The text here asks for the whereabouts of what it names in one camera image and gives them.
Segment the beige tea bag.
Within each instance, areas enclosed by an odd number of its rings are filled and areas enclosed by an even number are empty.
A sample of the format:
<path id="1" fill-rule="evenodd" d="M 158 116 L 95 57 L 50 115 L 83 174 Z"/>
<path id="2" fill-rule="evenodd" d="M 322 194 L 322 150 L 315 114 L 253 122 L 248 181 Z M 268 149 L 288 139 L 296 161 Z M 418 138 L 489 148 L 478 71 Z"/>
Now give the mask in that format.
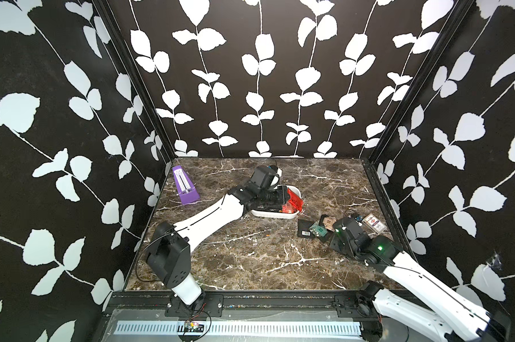
<path id="1" fill-rule="evenodd" d="M 319 225 L 324 227 L 326 230 L 330 232 L 334 232 L 334 224 L 337 222 L 336 217 L 332 217 L 329 215 L 322 215 L 319 221 Z"/>

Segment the green jasmine tea bag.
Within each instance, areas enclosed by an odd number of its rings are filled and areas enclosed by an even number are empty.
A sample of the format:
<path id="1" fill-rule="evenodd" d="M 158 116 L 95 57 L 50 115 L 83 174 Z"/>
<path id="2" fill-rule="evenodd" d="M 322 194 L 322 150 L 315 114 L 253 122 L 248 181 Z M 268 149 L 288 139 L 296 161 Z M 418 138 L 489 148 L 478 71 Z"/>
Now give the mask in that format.
<path id="1" fill-rule="evenodd" d="M 325 237 L 328 234 L 328 230 L 318 224 L 312 225 L 309 230 L 316 237 Z"/>

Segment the orange red foil tea bag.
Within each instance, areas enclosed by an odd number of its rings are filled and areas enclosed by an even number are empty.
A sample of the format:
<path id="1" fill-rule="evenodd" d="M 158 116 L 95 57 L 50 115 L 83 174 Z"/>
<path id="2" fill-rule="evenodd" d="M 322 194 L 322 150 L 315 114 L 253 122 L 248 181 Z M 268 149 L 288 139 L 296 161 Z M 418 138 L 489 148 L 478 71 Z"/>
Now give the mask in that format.
<path id="1" fill-rule="evenodd" d="M 303 200 L 290 188 L 287 188 L 287 202 L 282 206 L 282 213 L 295 214 L 303 209 Z"/>

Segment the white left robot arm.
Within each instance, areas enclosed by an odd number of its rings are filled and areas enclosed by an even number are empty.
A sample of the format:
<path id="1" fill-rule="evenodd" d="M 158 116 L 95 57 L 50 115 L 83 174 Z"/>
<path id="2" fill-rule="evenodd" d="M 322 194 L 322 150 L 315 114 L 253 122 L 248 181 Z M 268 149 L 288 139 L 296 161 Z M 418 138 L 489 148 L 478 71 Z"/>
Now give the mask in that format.
<path id="1" fill-rule="evenodd" d="M 189 309 L 201 309 L 205 292 L 191 274 L 191 254 L 219 229 L 248 212 L 256 217 L 293 219 L 302 211 L 299 189 L 282 185 L 282 171 L 275 165 L 260 165 L 249 180 L 229 189 L 216 203 L 188 219 L 171 225 L 160 223 L 143 260 L 158 281 Z"/>

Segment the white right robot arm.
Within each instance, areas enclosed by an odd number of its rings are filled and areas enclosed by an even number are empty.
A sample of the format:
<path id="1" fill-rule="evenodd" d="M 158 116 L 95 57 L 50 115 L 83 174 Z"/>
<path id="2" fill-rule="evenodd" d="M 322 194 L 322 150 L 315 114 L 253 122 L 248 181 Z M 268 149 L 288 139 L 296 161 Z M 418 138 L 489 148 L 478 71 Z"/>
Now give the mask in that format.
<path id="1" fill-rule="evenodd" d="M 464 298 L 421 267 L 388 237 L 371 238 L 352 217 L 333 225 L 338 252 L 371 266 L 411 292 L 420 304 L 368 281 L 354 304 L 361 316 L 394 319 L 431 341 L 507 341 L 511 321 L 504 313 L 490 313 Z"/>

